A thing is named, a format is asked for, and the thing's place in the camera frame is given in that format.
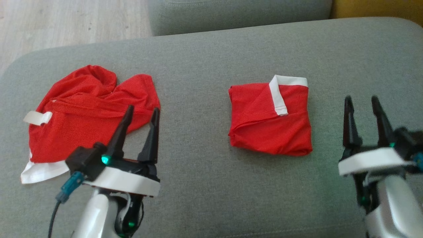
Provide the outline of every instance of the couch armrest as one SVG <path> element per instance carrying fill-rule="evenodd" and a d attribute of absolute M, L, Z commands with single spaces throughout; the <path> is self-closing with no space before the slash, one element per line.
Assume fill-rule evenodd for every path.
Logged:
<path fill-rule="evenodd" d="M 154 36 L 328 19 L 332 0 L 148 0 Z"/>

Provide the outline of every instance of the black cable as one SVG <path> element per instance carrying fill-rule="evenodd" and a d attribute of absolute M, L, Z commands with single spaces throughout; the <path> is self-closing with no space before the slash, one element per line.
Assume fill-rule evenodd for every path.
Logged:
<path fill-rule="evenodd" d="M 52 237 L 54 218 L 56 217 L 56 213 L 57 213 L 57 210 L 59 209 L 59 205 L 60 205 L 60 202 L 57 201 L 56 206 L 54 207 L 54 210 L 53 210 L 53 213 L 52 213 L 52 217 L 50 219 L 49 236 L 48 236 L 48 238 L 51 238 Z"/>
<path fill-rule="evenodd" d="M 141 222 L 143 221 L 143 218 L 144 218 L 144 203 L 141 201 L 141 218 L 140 218 L 140 222 L 138 222 L 136 230 L 138 230 L 138 228 L 140 228 Z"/>

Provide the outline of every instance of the folded red shirt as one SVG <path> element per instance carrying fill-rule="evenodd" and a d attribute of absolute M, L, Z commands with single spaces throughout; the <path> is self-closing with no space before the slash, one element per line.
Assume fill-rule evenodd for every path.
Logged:
<path fill-rule="evenodd" d="M 135 75 L 116 86 L 116 74 L 88 65 L 55 83 L 37 108 L 52 112 L 48 123 L 29 126 L 30 163 L 22 182 L 34 183 L 65 171 L 65 160 L 78 146 L 107 145 L 129 105 L 134 105 L 128 133 L 149 122 L 159 98 L 150 75 Z M 48 166 L 32 168 L 34 164 Z"/>
<path fill-rule="evenodd" d="M 270 83 L 231 86 L 229 97 L 232 146 L 292 156 L 313 150 L 306 78 L 275 75 Z"/>

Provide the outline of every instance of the gray couch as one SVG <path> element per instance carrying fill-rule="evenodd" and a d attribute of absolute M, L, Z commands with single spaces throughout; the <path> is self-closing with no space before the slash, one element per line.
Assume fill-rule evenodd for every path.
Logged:
<path fill-rule="evenodd" d="M 45 237 L 54 196 L 67 175 L 22 185 L 28 160 L 25 114 L 52 84 L 98 64 L 119 82 L 153 77 L 162 104 L 160 194 L 145 199 L 135 237 L 365 237 L 352 178 L 339 177 L 343 99 L 350 94 L 364 142 L 377 141 L 370 97 L 379 96 L 394 127 L 423 128 L 423 29 L 398 18 L 296 22 L 30 53 L 0 79 L 0 236 Z M 301 158 L 229 145 L 231 85 L 306 77 L 314 151 Z M 135 158 L 148 128 L 129 135 Z M 421 176 L 408 181 L 422 201 Z M 69 237 L 91 188 L 59 209 L 53 236 Z"/>
<path fill-rule="evenodd" d="M 332 0 L 148 0 L 154 36 L 328 19 Z"/>

